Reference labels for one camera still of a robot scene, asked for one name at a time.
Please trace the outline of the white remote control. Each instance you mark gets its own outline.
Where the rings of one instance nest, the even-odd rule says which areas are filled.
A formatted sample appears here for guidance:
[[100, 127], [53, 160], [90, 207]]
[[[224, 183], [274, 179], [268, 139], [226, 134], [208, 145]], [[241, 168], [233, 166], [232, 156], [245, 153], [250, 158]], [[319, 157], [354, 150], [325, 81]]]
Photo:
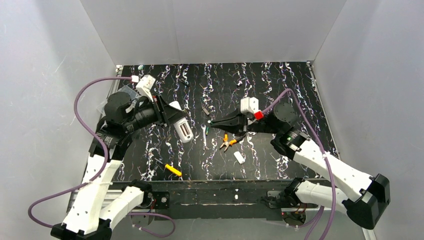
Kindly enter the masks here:
[[[179, 102], [176, 100], [171, 102], [170, 105], [177, 108], [177, 111], [183, 111]], [[194, 138], [194, 134], [187, 120], [187, 114], [185, 118], [179, 120], [173, 126], [182, 143], [188, 143]]]

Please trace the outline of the white battery cover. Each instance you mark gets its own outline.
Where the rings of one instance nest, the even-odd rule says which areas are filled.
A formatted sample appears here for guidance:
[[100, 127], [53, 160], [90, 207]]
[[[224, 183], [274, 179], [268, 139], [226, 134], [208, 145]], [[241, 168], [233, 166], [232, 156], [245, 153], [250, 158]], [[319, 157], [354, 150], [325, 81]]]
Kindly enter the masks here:
[[239, 151], [234, 152], [233, 155], [240, 165], [245, 163], [245, 157]]

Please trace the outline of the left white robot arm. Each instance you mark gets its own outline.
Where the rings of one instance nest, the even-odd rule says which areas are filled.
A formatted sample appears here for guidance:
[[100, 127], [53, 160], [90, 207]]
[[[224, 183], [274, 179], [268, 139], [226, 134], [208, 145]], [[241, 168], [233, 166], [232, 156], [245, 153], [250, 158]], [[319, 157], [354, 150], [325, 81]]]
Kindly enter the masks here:
[[128, 93], [110, 95], [89, 149], [82, 185], [65, 219], [51, 228], [60, 240], [108, 240], [113, 229], [134, 208], [152, 207], [152, 185], [133, 180], [107, 206], [103, 205], [112, 179], [132, 143], [132, 134], [150, 125], [174, 126], [182, 142], [193, 133], [179, 102], [166, 102], [160, 95], [132, 99]]

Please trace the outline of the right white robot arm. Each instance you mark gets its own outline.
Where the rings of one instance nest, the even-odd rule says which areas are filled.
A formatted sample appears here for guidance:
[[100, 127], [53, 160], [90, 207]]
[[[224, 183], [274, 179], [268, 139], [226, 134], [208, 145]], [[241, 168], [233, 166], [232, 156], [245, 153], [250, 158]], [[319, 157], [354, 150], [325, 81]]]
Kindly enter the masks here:
[[289, 160], [304, 165], [334, 184], [334, 188], [295, 178], [284, 190], [291, 204], [315, 204], [335, 208], [358, 226], [373, 230], [391, 202], [390, 181], [383, 174], [372, 176], [357, 170], [330, 153], [296, 128], [299, 115], [289, 103], [277, 104], [270, 113], [236, 109], [213, 119], [210, 126], [242, 136], [248, 132], [274, 134], [273, 148]]

